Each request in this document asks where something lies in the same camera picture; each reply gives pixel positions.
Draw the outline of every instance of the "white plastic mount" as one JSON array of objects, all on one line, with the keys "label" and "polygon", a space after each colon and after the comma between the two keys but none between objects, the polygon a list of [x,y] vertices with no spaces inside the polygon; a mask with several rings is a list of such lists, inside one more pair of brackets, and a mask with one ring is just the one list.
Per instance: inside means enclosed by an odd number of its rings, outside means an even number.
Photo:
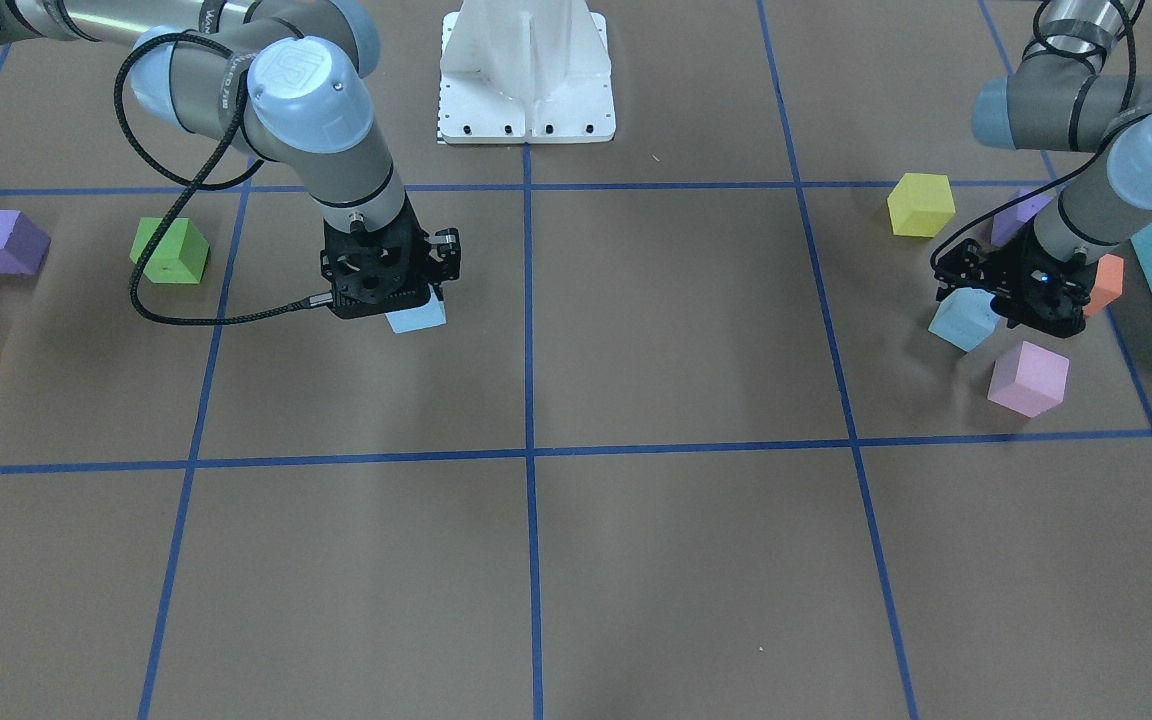
[{"label": "white plastic mount", "polygon": [[607,20],[585,0],[465,0],[444,18],[439,141],[607,142]]}]

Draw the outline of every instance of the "orange cube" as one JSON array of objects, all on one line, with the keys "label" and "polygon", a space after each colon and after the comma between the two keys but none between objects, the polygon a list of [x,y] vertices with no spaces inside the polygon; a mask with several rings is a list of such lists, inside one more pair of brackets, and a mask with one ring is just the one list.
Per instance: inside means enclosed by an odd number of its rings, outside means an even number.
[{"label": "orange cube", "polygon": [[1100,313],[1111,302],[1123,296],[1123,258],[1106,255],[1096,264],[1096,285],[1092,286],[1092,301],[1083,308],[1083,314],[1091,318]]}]

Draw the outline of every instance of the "light pink cube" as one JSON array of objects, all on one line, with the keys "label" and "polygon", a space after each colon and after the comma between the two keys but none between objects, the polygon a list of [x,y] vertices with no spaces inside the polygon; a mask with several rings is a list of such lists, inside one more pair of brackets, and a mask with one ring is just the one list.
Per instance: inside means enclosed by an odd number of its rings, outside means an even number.
[{"label": "light pink cube", "polygon": [[1037,418],[1064,401],[1069,357],[1021,342],[993,365],[990,400],[1016,414]]}]

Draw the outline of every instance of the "robotic arm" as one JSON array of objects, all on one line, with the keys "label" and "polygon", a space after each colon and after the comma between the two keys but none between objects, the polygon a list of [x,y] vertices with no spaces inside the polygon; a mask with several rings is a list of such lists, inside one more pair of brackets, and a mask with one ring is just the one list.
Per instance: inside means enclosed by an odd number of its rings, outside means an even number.
[{"label": "robotic arm", "polygon": [[295,169],[324,218],[314,306],[393,313],[460,275],[456,229],[422,230],[376,122],[380,38],[357,0],[0,0],[0,45],[31,37],[150,44],[129,69],[145,109],[217,141],[238,123],[234,147]]},{"label": "robotic arm", "polygon": [[[1052,183],[1071,181],[1002,249],[988,252],[965,240],[942,253],[963,232],[938,249],[932,258],[941,282],[938,301],[960,287],[982,288],[995,295],[993,310],[1009,327],[1025,324],[1073,336],[1085,325],[1097,260],[1152,223],[1152,77],[1135,77],[1127,5],[1130,0],[1046,1],[1014,76],[980,91],[973,135],[984,145],[1094,154]],[[1132,69],[1124,77],[1102,76],[1123,37]]]}]

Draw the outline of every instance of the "yellow cube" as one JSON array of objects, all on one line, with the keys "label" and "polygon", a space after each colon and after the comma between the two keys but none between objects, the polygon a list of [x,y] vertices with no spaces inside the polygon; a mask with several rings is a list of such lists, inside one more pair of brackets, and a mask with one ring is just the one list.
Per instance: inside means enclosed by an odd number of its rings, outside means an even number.
[{"label": "yellow cube", "polygon": [[935,237],[954,219],[950,179],[925,173],[905,173],[887,196],[892,234]]}]

